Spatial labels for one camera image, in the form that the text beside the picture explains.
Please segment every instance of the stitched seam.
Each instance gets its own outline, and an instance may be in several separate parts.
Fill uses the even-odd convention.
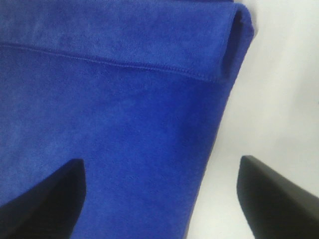
[[[98,64],[106,64],[110,66],[119,66],[124,68],[137,68],[137,69],[153,70],[153,71],[160,71],[160,72],[177,73],[177,74],[188,76],[197,80],[210,81],[210,78],[203,74],[195,73],[188,69],[183,69],[183,68],[174,67],[174,66],[167,66],[167,65],[160,65],[160,64],[146,64],[146,63],[139,63],[139,62],[126,62],[126,61],[120,62],[120,61],[107,59],[107,58],[91,59],[87,56],[79,56],[75,54],[73,55],[72,53],[67,53],[67,52],[54,52],[54,50],[51,50],[51,49],[35,48],[35,47],[27,46],[27,45],[12,44],[12,43],[6,43],[6,42],[0,43],[0,47],[28,50],[28,51],[55,55],[55,56],[65,57],[70,59],[77,59],[82,61],[98,63]]]

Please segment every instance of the suede texture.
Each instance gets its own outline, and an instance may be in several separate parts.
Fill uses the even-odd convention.
[[[0,205],[71,158],[72,239],[181,239],[253,37],[232,1],[2,0]]]

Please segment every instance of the blue fabric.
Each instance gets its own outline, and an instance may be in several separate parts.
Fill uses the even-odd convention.
[[[0,1],[0,205],[83,158],[73,239],[183,238],[252,37],[232,1]]]

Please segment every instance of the white background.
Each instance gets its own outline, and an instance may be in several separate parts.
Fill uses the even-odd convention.
[[[187,239],[253,239],[236,195],[251,154],[319,196],[319,0],[241,0],[255,38],[220,125]]]

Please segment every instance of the white backdrop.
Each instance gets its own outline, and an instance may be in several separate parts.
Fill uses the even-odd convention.
[[[319,0],[241,0],[256,28],[187,239],[253,239],[236,195],[251,154],[319,196]]]

